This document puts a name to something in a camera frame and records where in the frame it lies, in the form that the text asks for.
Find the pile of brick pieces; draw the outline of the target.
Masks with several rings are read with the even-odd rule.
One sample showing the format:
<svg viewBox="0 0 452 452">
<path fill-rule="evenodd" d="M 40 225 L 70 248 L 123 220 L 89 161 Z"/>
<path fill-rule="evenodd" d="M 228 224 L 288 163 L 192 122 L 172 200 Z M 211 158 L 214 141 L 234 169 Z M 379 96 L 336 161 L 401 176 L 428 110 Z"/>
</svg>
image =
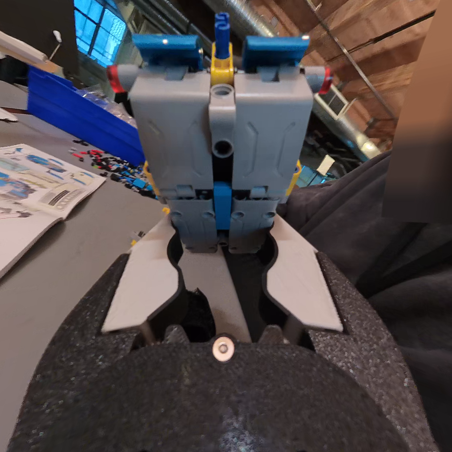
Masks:
<svg viewBox="0 0 452 452">
<path fill-rule="evenodd" d="M 144 164 L 133 165 L 120 157 L 91 148 L 83 140 L 73 140 L 73 143 L 82 145 L 82 149 L 71 147 L 67 152 L 81 162 L 90 160 L 91 166 L 100 170 L 102 177 L 109 177 L 143 197 L 157 199 L 155 190 L 145 175 Z"/>
</svg>

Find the heap of clear plastic bags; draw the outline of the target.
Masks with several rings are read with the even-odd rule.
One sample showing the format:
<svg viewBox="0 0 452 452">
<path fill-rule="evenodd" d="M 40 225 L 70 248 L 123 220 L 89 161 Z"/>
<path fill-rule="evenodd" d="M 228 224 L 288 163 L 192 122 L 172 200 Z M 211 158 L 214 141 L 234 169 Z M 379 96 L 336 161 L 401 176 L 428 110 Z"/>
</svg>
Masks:
<svg viewBox="0 0 452 452">
<path fill-rule="evenodd" d="M 89 87 L 76 89 L 76 93 L 81 97 L 89 100 L 91 103 L 101 107 L 103 110 L 109 112 L 113 116 L 121 119 L 127 124 L 137 128 L 137 123 L 133 116 L 128 112 L 124 103 L 117 103 L 110 99 L 103 91 L 100 84 L 95 84 Z"/>
</svg>

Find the grey desk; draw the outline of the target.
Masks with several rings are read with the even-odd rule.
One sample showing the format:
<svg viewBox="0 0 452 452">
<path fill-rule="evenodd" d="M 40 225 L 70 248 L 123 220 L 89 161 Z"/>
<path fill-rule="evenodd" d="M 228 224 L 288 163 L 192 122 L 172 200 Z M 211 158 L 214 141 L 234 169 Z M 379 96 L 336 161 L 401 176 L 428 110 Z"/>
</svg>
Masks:
<svg viewBox="0 0 452 452">
<path fill-rule="evenodd" d="M 29 381 L 60 324 L 129 250 L 133 232 L 148 232 L 164 215 L 158 201 L 104 180 L 1 279 L 1 451 L 7 449 Z"/>
</svg>

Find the blue plastic bin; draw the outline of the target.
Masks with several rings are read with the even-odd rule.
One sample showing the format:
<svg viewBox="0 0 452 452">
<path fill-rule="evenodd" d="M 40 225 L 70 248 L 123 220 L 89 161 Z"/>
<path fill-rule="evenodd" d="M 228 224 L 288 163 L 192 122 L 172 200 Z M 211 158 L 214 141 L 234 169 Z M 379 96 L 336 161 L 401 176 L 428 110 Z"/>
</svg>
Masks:
<svg viewBox="0 0 452 452">
<path fill-rule="evenodd" d="M 82 97 L 70 81 L 31 65 L 28 70 L 27 110 L 133 165 L 145 161 L 135 127 Z"/>
</svg>

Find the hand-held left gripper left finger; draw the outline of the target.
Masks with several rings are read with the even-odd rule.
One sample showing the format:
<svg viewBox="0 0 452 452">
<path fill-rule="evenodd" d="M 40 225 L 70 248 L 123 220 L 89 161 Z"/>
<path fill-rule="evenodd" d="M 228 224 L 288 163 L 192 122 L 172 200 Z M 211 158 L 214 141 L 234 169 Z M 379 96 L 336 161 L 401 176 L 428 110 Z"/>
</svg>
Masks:
<svg viewBox="0 0 452 452">
<path fill-rule="evenodd" d="M 161 219 L 129 251 L 102 333 L 138 329 L 148 343 L 163 337 L 184 310 L 185 284 L 178 263 L 184 253 L 170 216 Z"/>
</svg>

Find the building instruction booklet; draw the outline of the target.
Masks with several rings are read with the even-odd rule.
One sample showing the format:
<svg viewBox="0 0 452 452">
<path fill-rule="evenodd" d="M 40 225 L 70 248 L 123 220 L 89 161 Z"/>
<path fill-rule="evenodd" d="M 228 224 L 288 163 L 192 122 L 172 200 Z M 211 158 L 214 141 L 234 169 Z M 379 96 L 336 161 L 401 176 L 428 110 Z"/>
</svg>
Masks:
<svg viewBox="0 0 452 452">
<path fill-rule="evenodd" d="M 0 149 L 0 277 L 105 179 L 26 144 Z"/>
</svg>

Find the white vent grille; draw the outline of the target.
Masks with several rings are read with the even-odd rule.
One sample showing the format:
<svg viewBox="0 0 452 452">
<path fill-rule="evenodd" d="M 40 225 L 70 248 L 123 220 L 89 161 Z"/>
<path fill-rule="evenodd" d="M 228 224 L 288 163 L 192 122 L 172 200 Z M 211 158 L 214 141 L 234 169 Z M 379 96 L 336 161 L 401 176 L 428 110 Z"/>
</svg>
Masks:
<svg viewBox="0 0 452 452">
<path fill-rule="evenodd" d="M 356 98 L 347 100 L 343 93 L 334 85 L 331 85 L 328 91 L 322 91 L 314 94 L 313 112 L 319 118 L 326 118 L 328 115 L 332 120 L 338 121 L 346 117 L 348 110 L 356 102 Z"/>
</svg>

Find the blue brick vehicle model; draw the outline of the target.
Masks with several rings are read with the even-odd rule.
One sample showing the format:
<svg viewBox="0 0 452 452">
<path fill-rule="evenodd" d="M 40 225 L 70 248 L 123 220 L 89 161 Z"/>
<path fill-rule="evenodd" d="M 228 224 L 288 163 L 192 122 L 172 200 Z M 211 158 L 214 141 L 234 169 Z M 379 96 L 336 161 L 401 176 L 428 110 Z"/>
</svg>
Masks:
<svg viewBox="0 0 452 452">
<path fill-rule="evenodd" d="M 300 65 L 310 38 L 246 36 L 236 69 L 233 13 L 215 15 L 209 69 L 197 35 L 136 34 L 144 67 L 107 69 L 127 93 L 158 200 L 193 253 L 254 254 L 285 203 L 315 94 L 332 84 L 329 67 Z"/>
</svg>

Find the white laptop stand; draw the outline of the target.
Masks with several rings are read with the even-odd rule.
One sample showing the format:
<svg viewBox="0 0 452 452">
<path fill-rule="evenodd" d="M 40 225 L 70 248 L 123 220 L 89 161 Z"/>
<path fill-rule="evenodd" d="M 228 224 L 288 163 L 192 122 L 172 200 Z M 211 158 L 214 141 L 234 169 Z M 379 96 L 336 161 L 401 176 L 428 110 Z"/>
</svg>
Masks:
<svg viewBox="0 0 452 452">
<path fill-rule="evenodd" d="M 62 44 L 61 33 L 57 30 L 53 31 L 57 46 L 48 57 L 41 51 L 20 41 L 4 32 L 0 32 L 0 53 L 1 56 L 10 56 L 31 65 L 41 71 L 48 72 L 62 78 L 65 78 L 63 68 L 55 64 L 52 59 Z"/>
</svg>

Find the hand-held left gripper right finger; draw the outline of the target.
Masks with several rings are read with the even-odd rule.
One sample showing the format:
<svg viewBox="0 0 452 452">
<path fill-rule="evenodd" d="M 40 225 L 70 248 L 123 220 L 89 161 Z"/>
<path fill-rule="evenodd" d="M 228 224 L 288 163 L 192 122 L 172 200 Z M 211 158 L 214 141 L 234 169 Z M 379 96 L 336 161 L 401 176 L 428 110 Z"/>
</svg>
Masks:
<svg viewBox="0 0 452 452">
<path fill-rule="evenodd" d="M 267 270 L 269 298 L 297 326 L 342 333 L 343 325 L 320 268 L 317 249 L 276 215 L 269 231 L 276 257 Z"/>
</svg>

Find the dark panel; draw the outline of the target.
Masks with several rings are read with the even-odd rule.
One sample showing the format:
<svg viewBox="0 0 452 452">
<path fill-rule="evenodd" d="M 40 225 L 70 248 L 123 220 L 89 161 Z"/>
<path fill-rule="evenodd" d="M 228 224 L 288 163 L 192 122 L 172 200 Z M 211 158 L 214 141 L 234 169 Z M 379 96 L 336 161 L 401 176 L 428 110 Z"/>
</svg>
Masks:
<svg viewBox="0 0 452 452">
<path fill-rule="evenodd" d="M 2 0 L 0 29 L 39 50 L 48 57 L 58 45 L 54 31 L 61 35 L 61 45 L 52 62 L 63 68 L 65 76 L 79 75 L 74 2 L 72 0 Z"/>
</svg>

